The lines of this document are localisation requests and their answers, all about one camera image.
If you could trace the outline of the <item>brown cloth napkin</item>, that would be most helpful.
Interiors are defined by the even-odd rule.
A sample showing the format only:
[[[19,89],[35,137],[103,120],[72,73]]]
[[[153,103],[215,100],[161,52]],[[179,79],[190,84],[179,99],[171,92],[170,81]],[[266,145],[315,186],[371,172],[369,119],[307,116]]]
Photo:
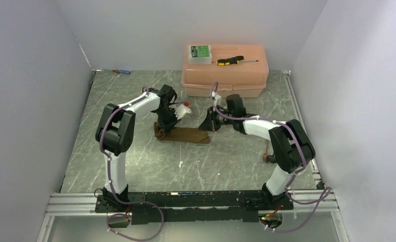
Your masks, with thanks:
[[[174,127],[168,134],[161,129],[158,122],[154,122],[153,130],[155,137],[160,141],[173,141],[193,144],[210,143],[208,132],[199,130],[198,128]]]

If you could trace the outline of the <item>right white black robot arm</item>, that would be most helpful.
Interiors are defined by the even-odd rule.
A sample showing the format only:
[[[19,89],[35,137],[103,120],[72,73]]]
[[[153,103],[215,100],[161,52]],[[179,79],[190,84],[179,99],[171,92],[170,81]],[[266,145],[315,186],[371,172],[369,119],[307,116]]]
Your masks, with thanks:
[[[216,92],[212,92],[209,98],[212,106],[207,109],[200,130],[215,132],[223,125],[231,125],[244,135],[257,136],[271,144],[273,154],[267,155],[265,160],[276,166],[262,186],[262,204],[267,209],[276,208],[285,197],[293,177],[315,157],[315,149],[301,123],[297,119],[279,122],[247,113],[238,94],[226,97],[226,108],[219,105],[221,97]]]

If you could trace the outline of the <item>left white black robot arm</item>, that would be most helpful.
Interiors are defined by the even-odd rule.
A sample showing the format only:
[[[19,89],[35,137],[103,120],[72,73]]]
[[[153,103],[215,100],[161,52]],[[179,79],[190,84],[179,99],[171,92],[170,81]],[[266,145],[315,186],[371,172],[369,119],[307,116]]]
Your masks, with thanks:
[[[124,211],[129,204],[125,154],[132,145],[136,121],[154,113],[159,128],[170,133],[181,119],[173,107],[176,99],[173,87],[163,85],[161,89],[142,88],[140,96],[124,104],[105,106],[95,138],[105,158],[103,193],[115,211]]]

